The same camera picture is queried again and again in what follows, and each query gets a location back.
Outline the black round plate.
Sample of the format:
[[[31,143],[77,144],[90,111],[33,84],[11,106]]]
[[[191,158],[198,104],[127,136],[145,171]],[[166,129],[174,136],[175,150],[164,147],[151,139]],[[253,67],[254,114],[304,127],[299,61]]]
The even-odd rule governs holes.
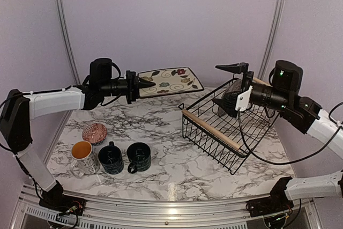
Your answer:
[[[232,83],[230,83],[230,85],[224,91],[221,98],[227,99],[229,97],[229,95],[232,94],[233,92],[240,91],[241,90],[241,83],[242,83],[242,81],[240,79],[237,79],[237,80],[233,81]],[[221,107],[218,108],[217,114],[219,116],[223,116],[225,113],[226,112]]]

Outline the square patterned plate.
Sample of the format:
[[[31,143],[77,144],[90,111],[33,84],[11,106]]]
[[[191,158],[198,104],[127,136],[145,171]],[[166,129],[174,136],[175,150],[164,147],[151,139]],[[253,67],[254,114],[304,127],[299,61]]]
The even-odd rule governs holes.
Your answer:
[[[196,74],[188,67],[144,71],[139,73],[138,76],[155,84],[155,86],[140,89],[141,98],[154,98],[204,90]]]

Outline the red white patterned bowl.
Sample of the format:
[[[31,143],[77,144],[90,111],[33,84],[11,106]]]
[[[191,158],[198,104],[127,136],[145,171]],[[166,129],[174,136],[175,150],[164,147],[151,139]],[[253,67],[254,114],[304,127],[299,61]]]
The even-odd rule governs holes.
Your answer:
[[[101,123],[92,123],[83,129],[81,136],[84,141],[99,145],[107,137],[107,128]]]

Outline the dark green mug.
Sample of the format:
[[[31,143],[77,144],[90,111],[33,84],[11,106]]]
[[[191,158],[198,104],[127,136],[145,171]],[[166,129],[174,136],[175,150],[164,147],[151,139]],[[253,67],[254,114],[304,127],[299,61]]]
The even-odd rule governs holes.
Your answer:
[[[135,174],[144,172],[151,166],[151,149],[143,142],[131,144],[127,149],[127,157],[129,159],[128,172]]]

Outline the dark blue mug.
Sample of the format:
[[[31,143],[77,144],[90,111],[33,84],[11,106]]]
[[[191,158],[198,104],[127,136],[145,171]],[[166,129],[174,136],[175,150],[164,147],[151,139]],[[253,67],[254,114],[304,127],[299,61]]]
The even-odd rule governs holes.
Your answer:
[[[99,151],[98,159],[108,174],[119,174],[124,168],[121,150],[115,146],[113,141]]]

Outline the white patterned mug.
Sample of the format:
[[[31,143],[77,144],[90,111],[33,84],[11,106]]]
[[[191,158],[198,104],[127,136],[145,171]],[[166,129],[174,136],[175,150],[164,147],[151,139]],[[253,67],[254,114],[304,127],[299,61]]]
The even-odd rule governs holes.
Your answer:
[[[76,178],[81,179],[84,175],[96,174],[100,169],[100,163],[90,142],[76,143],[71,149],[71,157],[73,160],[70,164],[70,172]]]

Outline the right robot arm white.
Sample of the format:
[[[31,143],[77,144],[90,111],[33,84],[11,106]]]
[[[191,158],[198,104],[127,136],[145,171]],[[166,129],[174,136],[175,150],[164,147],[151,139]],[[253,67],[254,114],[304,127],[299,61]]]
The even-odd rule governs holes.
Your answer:
[[[286,165],[306,161],[330,149],[342,157],[342,122],[335,120],[332,113],[342,103],[327,112],[319,103],[299,95],[303,69],[298,65],[277,60],[269,75],[268,83],[254,79],[248,63],[216,65],[216,68],[233,74],[241,74],[240,89],[220,99],[213,99],[228,115],[241,120],[241,114],[255,105],[278,113],[297,131],[318,142],[319,148],[302,158],[286,162]],[[342,197],[342,170],[307,178],[281,178],[266,199],[265,206],[271,212],[278,211],[286,201],[303,198]]]

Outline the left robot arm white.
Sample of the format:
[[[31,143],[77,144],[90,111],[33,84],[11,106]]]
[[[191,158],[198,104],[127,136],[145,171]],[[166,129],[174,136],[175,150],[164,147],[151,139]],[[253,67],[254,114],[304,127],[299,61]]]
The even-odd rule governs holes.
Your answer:
[[[33,147],[32,123],[44,116],[74,110],[93,110],[106,105],[106,97],[125,97],[127,103],[141,98],[141,90],[155,86],[134,71],[121,73],[110,58],[90,63],[89,74],[81,84],[56,90],[20,91],[12,89],[1,103],[1,134],[5,149],[11,152],[25,173],[47,194],[47,202],[64,210],[67,197],[63,187]]]

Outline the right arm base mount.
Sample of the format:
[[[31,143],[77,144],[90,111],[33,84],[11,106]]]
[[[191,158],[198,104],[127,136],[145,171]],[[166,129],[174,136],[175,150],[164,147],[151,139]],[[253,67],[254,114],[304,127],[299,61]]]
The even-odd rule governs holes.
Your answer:
[[[250,212],[250,216],[264,216],[293,208],[293,201],[289,200],[285,194],[286,185],[291,179],[291,176],[280,178],[268,197],[247,201],[245,208]]]

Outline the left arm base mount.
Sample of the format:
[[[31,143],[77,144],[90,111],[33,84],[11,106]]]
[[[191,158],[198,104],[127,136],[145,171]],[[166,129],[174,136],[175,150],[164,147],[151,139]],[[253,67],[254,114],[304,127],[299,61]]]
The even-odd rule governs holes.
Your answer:
[[[41,195],[39,197],[39,205],[59,211],[63,214],[76,207],[74,213],[81,216],[84,212],[86,200],[80,197],[74,197],[70,195],[65,195],[62,185],[56,181],[56,184],[49,190],[41,190]]]

